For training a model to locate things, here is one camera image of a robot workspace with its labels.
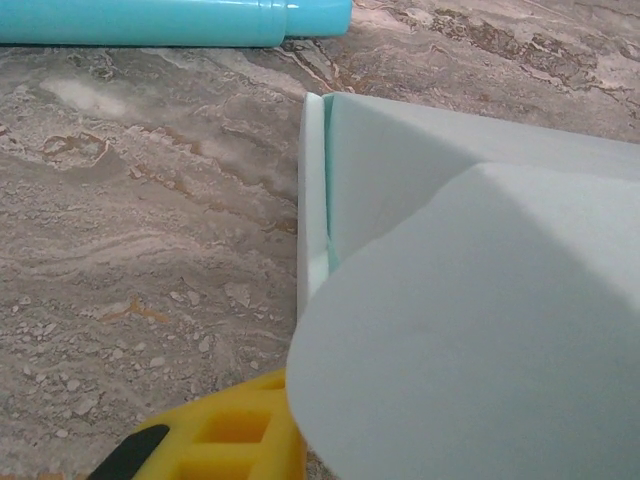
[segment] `marble veining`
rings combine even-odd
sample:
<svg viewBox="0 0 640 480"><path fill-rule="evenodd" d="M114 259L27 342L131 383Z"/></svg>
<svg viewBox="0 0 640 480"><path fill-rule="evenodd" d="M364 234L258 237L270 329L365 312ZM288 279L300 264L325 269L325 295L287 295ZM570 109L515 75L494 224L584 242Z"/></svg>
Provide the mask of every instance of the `marble veining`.
<svg viewBox="0 0 640 480"><path fill-rule="evenodd" d="M284 364L305 92L640 142L635 0L358 0L268 50L0 49L0 474ZM330 478L317 462L310 478Z"/></svg>

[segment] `marble countertop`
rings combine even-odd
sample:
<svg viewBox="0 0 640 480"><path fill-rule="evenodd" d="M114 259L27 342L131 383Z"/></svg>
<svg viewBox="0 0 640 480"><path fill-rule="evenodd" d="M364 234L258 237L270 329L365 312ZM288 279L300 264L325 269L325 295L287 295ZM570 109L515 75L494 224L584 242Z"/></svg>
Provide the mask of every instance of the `marble countertop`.
<svg viewBox="0 0 640 480"><path fill-rule="evenodd" d="M358 0L345 37L276 49L0 49L0 475L87 472L284 365L307 91L640 143L640 4Z"/></svg>

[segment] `turquoise bottle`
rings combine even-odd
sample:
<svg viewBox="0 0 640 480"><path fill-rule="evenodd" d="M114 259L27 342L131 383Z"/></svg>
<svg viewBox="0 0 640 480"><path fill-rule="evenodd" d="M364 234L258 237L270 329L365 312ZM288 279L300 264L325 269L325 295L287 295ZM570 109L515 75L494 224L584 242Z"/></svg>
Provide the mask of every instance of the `turquoise bottle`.
<svg viewBox="0 0 640 480"><path fill-rule="evenodd" d="M274 47L350 21L351 0L2 0L0 43Z"/></svg>

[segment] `turquoise plastic cap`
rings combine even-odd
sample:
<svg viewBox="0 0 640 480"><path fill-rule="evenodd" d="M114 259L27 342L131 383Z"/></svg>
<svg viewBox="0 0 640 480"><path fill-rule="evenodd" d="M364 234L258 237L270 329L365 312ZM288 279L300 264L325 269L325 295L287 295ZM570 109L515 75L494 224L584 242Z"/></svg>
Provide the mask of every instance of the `turquoise plastic cap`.
<svg viewBox="0 0 640 480"><path fill-rule="evenodd" d="M288 0L287 37L344 35L351 23L351 0Z"/></svg>

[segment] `curled foam sheet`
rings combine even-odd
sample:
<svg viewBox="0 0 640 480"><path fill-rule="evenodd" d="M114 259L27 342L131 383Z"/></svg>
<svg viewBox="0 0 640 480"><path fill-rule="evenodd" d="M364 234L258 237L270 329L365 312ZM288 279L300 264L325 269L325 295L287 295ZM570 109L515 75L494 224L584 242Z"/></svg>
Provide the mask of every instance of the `curled foam sheet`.
<svg viewBox="0 0 640 480"><path fill-rule="evenodd" d="M640 147L329 113L339 266L287 363L310 446L344 480L640 478Z"/></svg>

